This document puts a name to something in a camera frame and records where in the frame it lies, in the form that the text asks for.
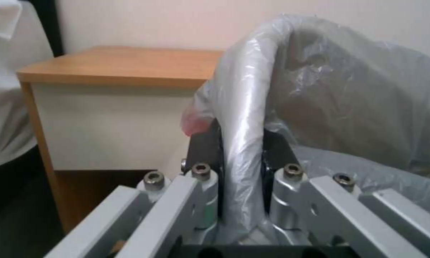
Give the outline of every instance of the dark floor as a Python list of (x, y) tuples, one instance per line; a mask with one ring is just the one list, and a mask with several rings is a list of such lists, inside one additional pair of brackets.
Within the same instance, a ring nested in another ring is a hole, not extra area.
[(38, 150), (1, 166), (0, 258), (42, 257), (62, 237)]

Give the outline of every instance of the metal bracket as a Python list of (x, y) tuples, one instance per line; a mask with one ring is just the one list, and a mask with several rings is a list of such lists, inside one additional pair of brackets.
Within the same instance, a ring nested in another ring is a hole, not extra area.
[(393, 189), (362, 195), (372, 212), (430, 257), (430, 214)]
[(177, 176), (116, 257), (166, 257), (178, 239), (189, 239), (204, 206), (201, 196), (196, 179)]
[(46, 257), (106, 257), (118, 240), (127, 239), (150, 209), (146, 193), (118, 186)]
[(328, 176), (300, 188), (298, 215), (323, 244), (349, 243), (361, 257), (425, 257)]

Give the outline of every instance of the bolt head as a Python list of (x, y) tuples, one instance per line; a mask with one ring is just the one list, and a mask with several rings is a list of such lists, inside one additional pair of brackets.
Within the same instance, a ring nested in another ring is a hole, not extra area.
[(349, 192), (354, 190), (355, 180), (344, 173), (336, 173), (333, 175), (333, 180)]
[(186, 159), (182, 158), (181, 159), (180, 170), (184, 173), (185, 172), (185, 168), (186, 168)]
[(197, 163), (191, 168), (191, 175), (199, 181), (207, 181), (210, 179), (210, 165), (207, 163)]
[(288, 163), (283, 167), (283, 175), (285, 178), (300, 180), (303, 173), (302, 168), (298, 164)]
[(164, 188), (164, 175), (159, 171), (148, 172), (143, 178), (145, 189), (148, 191), (159, 191)]

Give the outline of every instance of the white wall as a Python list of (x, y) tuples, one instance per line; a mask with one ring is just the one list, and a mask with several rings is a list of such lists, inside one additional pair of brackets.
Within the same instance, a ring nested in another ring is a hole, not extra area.
[(279, 13), (317, 16), (430, 55), (430, 0), (58, 0), (67, 52), (96, 45), (225, 49)]

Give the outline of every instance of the clear plastic sheet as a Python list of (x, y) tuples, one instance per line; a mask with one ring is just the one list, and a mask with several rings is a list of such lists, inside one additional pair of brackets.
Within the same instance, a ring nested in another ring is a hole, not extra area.
[(182, 128), (191, 134), (213, 118), (226, 165), (219, 242), (255, 228), (270, 234), (260, 182), (264, 127), (300, 146), (295, 154), (310, 177), (348, 173), (364, 191), (393, 187), (430, 212), (430, 179), (402, 171), (430, 166), (430, 57), (419, 52), (282, 15), (225, 52)]

